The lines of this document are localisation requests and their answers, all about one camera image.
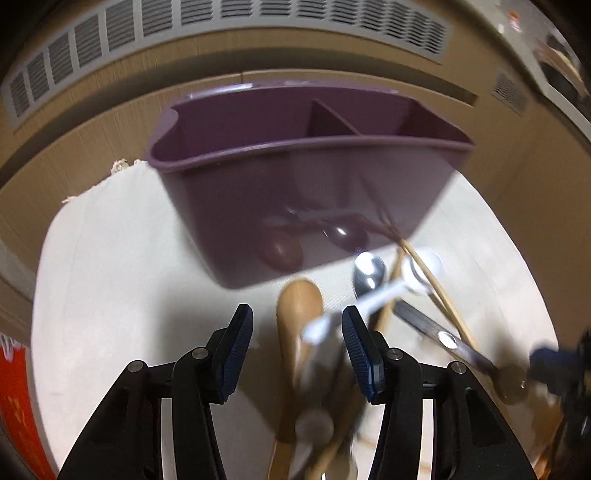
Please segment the metal spoon black handle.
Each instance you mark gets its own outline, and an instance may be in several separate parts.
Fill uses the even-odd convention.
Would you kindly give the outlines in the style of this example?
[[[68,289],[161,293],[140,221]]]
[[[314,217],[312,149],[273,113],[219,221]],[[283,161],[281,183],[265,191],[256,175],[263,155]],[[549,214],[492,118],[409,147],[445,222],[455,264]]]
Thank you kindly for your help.
[[[493,382],[497,396],[505,404],[520,403],[528,396],[527,374],[520,366],[515,364],[501,368],[495,366],[459,337],[404,300],[394,305],[394,314],[459,360],[487,375]]]

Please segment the small white ball spoon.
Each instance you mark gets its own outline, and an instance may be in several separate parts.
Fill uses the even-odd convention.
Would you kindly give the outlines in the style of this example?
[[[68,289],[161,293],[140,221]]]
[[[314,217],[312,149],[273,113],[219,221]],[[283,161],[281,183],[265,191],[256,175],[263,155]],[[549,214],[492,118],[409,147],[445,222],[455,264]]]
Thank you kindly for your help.
[[[301,479],[318,452],[334,436],[335,426],[329,412],[320,407],[305,409],[294,425],[295,447],[288,479]]]

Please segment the wooden chopstick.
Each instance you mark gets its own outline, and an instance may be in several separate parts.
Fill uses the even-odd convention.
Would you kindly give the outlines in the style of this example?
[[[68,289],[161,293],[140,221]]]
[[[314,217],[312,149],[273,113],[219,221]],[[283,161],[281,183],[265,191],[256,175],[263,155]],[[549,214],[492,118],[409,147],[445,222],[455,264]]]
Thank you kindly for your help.
[[[441,304],[439,307],[440,311],[455,325],[460,333],[461,339],[470,347],[476,349],[478,347],[476,338],[431,268],[407,240],[402,239],[400,241],[400,246],[401,249],[412,258],[412,261],[419,267],[420,271],[426,277],[428,284],[439,299]]]
[[[402,276],[402,262],[405,253],[397,252],[391,279]],[[342,336],[349,354],[349,361],[355,378],[349,383],[348,393],[352,396],[339,407],[335,417],[335,431],[332,440],[318,452],[315,460],[305,472],[308,479],[321,479],[328,472],[329,466],[338,456],[339,449],[345,443],[349,432],[356,424],[356,419],[363,412],[363,404],[374,398],[383,389],[384,366],[376,347],[368,346],[370,334],[379,331],[386,321],[386,311],[394,300],[387,303],[378,312],[370,314],[368,320],[363,319],[355,306],[348,306],[342,311]]]

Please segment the white plastic spoon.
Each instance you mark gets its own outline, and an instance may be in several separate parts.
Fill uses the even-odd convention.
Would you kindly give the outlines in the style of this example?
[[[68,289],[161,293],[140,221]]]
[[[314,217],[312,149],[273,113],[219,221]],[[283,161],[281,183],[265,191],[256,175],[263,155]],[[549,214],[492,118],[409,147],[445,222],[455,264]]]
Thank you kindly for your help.
[[[442,261],[430,248],[419,248],[417,253],[418,260],[410,255],[403,259],[401,278],[390,282],[386,281],[386,264],[381,257],[368,251],[356,256],[353,263],[353,289],[356,291],[356,300],[349,306],[355,306],[363,319],[368,320],[370,314],[378,312],[388,302],[400,298],[404,293],[430,293],[433,287],[427,274],[422,271],[419,261],[422,260],[435,275],[441,272]],[[346,304],[312,320],[301,330],[301,340],[311,345],[324,342],[337,327],[345,308]]]

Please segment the wooden spoon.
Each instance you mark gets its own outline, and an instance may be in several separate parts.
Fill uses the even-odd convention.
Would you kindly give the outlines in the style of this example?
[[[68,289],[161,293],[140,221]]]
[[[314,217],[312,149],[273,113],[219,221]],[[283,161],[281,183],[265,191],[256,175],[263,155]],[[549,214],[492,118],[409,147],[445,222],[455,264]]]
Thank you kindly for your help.
[[[296,421],[304,409],[301,376],[311,355],[311,345],[301,340],[304,327],[324,313],[322,293],[308,279],[290,281],[276,303],[276,326],[283,359],[283,404],[280,425],[270,458],[267,479],[287,479],[296,450]]]

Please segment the white table cloth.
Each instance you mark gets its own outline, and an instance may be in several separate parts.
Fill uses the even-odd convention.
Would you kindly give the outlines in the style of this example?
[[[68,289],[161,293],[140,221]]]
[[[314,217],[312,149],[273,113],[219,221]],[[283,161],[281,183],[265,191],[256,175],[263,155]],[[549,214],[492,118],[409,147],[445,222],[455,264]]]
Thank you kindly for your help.
[[[411,242],[439,256],[438,279],[492,362],[527,364],[534,349],[556,345],[526,262],[462,175],[452,177]],[[266,478],[283,400],[281,289],[283,280],[242,290],[215,283],[146,164],[73,198],[45,238],[33,306],[32,371],[47,454],[64,463],[129,362],[177,360],[246,303],[254,331],[238,391],[212,416],[228,477]]]

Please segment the red door mat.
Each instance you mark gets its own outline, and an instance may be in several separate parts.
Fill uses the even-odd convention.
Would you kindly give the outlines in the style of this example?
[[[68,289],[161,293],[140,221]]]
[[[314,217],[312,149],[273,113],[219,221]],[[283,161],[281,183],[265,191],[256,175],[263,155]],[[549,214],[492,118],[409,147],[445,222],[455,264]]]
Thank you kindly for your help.
[[[1,351],[1,425],[37,479],[56,478],[33,414],[24,347],[13,349],[8,356]]]

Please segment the purple plastic utensil holder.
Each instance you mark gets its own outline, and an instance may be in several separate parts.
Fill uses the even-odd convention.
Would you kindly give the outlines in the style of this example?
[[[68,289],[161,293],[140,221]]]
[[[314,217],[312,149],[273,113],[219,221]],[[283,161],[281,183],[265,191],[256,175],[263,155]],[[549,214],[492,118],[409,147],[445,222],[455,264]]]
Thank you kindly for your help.
[[[186,95],[146,158],[209,274],[239,289],[411,237],[473,149],[394,90],[284,81]]]

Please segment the small grey vent grille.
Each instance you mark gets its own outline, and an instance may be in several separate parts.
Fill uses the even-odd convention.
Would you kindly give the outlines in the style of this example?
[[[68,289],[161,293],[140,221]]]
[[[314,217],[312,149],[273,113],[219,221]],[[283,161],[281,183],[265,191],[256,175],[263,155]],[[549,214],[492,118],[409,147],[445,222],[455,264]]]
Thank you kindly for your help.
[[[497,73],[491,94],[519,115],[528,107],[528,98],[518,83],[505,71]]]

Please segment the black pot with lid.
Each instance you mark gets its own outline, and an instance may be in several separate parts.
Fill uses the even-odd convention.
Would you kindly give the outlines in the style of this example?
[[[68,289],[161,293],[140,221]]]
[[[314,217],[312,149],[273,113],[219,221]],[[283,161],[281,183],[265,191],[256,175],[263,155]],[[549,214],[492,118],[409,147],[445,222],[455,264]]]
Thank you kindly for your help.
[[[553,34],[537,40],[534,56],[548,83],[577,108],[590,99],[590,93],[564,43]]]

